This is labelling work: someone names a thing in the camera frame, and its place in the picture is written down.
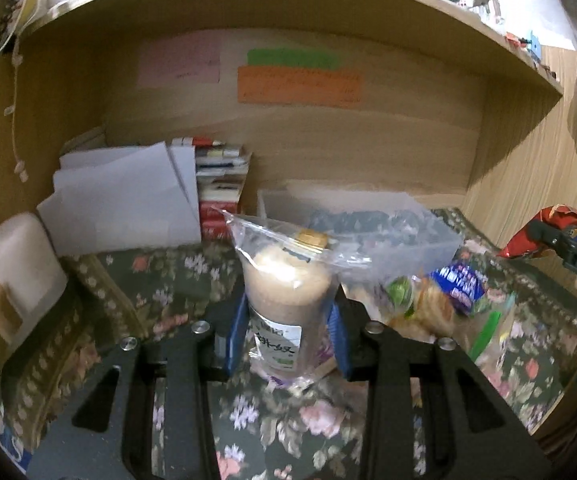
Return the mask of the beige powder snack bag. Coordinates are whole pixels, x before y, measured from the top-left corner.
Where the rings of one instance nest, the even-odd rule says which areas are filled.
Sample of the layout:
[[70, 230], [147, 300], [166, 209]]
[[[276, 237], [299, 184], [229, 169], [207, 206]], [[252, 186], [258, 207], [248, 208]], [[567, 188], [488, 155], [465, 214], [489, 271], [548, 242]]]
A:
[[260, 366], [293, 382], [315, 367], [339, 278], [369, 269], [371, 259], [303, 226], [221, 214], [241, 261]]

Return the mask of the cream ceramic mug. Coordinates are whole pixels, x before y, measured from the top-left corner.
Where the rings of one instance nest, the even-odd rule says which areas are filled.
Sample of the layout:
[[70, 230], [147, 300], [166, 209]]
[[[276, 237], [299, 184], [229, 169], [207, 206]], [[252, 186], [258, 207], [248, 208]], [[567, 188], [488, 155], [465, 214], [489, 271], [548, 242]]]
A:
[[0, 224], [0, 336], [19, 347], [68, 284], [41, 221], [23, 212]]

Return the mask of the blue cracker snack packet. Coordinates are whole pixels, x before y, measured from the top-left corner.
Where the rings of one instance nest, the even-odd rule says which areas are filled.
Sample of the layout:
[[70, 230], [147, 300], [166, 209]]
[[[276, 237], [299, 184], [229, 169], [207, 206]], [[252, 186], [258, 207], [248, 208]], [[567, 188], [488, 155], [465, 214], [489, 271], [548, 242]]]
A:
[[484, 309], [487, 278], [468, 264], [450, 263], [433, 271], [430, 277], [461, 314], [473, 316]]

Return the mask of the red cracker snack packet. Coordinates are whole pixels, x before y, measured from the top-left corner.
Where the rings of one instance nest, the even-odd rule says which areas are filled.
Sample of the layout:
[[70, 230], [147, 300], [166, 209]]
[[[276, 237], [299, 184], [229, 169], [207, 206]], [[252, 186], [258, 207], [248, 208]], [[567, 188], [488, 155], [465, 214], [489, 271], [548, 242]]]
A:
[[577, 208], [558, 204], [540, 209], [498, 255], [506, 259], [537, 258], [562, 240], [577, 240]]

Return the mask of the pink sticky note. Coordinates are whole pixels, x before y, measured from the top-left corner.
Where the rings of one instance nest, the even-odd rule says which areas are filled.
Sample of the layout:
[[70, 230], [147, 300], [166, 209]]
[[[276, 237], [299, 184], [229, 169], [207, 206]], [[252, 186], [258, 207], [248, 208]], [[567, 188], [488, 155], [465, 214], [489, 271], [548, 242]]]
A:
[[198, 30], [142, 44], [136, 85], [162, 88], [180, 81], [218, 84], [221, 44], [219, 30]]

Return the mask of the green sticky note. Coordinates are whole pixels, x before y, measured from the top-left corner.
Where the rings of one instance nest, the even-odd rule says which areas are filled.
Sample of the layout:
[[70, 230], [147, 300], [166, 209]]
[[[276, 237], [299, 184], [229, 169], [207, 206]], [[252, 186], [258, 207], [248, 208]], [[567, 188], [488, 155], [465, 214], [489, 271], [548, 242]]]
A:
[[250, 49], [246, 58], [250, 66], [285, 66], [318, 70], [337, 70], [341, 66], [335, 54], [309, 49], [256, 48]]

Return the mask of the clear zip bag green seal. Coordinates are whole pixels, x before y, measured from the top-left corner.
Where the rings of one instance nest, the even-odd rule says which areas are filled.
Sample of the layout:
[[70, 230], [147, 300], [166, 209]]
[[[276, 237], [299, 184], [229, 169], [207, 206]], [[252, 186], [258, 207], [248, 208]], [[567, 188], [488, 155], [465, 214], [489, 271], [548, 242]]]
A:
[[388, 284], [345, 284], [343, 289], [349, 299], [363, 304], [371, 320], [389, 326], [401, 336], [422, 342], [451, 338], [472, 360], [477, 360], [492, 342], [505, 333], [505, 326], [512, 323], [515, 293], [494, 288], [481, 272], [487, 278], [484, 309], [467, 316], [453, 307], [431, 279], [431, 273], [410, 275], [417, 285], [415, 312], [410, 318], [395, 310], [387, 296]]

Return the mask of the floral dark green tablecloth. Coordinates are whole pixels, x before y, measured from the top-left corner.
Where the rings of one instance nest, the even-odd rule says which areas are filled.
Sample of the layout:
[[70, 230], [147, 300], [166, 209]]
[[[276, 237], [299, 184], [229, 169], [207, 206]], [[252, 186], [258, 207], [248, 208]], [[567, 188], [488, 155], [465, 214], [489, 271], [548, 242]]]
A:
[[[546, 428], [577, 372], [577, 297], [497, 248], [457, 208], [439, 211], [464, 239], [457, 256], [509, 304], [477, 363], [530, 432]], [[20, 469], [49, 426], [124, 336], [162, 339], [226, 297], [238, 269], [220, 243], [69, 259], [72, 287], [2, 372], [0, 445]], [[220, 474], [226, 479], [351, 479], [357, 474], [367, 387], [325, 356], [305, 382], [282, 385], [246, 354], [229, 382], [208, 388]]]

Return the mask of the orange sticky note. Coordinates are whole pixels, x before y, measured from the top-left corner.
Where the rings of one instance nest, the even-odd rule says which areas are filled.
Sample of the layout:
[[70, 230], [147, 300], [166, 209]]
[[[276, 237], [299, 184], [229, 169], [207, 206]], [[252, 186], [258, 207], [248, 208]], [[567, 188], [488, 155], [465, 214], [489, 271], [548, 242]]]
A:
[[356, 108], [362, 102], [362, 73], [289, 66], [240, 66], [238, 102]]

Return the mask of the wooden desk shelf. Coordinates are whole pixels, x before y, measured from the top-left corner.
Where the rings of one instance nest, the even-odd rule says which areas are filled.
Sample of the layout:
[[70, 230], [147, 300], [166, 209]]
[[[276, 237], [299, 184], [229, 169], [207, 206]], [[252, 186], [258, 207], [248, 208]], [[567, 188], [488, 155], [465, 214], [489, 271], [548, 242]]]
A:
[[556, 94], [561, 84], [524, 51], [447, 0], [67, 0], [29, 31], [43, 41], [90, 44], [113, 35], [272, 28], [376, 41], [482, 76]]

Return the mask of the green jelly cup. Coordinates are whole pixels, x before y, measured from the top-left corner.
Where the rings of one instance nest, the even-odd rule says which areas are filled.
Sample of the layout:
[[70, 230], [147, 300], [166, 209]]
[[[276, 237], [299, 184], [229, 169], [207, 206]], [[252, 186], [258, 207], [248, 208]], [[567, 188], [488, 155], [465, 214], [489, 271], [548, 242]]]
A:
[[412, 276], [400, 276], [386, 286], [387, 296], [397, 312], [410, 318], [415, 312], [415, 293], [417, 285]]

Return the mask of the white paper sheets stack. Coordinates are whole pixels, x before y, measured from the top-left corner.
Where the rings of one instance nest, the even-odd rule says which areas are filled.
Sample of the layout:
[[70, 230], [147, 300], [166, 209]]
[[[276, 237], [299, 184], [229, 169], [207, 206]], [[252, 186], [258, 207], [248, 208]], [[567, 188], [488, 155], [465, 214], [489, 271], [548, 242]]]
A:
[[164, 142], [68, 154], [83, 167], [53, 175], [38, 206], [57, 255], [81, 256], [200, 241], [192, 146]]

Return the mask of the stack of books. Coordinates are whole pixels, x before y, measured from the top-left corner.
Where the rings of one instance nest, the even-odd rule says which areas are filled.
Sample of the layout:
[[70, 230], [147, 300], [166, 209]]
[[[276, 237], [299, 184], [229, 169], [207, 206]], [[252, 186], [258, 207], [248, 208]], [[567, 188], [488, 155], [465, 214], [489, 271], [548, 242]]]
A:
[[222, 211], [239, 214], [242, 210], [249, 152], [242, 144], [185, 136], [170, 142], [169, 155], [197, 214], [203, 239], [225, 240], [229, 230]]

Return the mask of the clear plastic storage bin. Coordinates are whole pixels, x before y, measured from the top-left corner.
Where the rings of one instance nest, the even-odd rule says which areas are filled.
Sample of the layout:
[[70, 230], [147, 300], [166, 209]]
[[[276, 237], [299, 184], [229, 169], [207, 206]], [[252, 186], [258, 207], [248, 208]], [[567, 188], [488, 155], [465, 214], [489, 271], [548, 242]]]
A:
[[262, 188], [261, 217], [327, 234], [345, 256], [366, 261], [351, 281], [387, 284], [447, 266], [463, 236], [403, 192], [351, 191], [326, 186]]

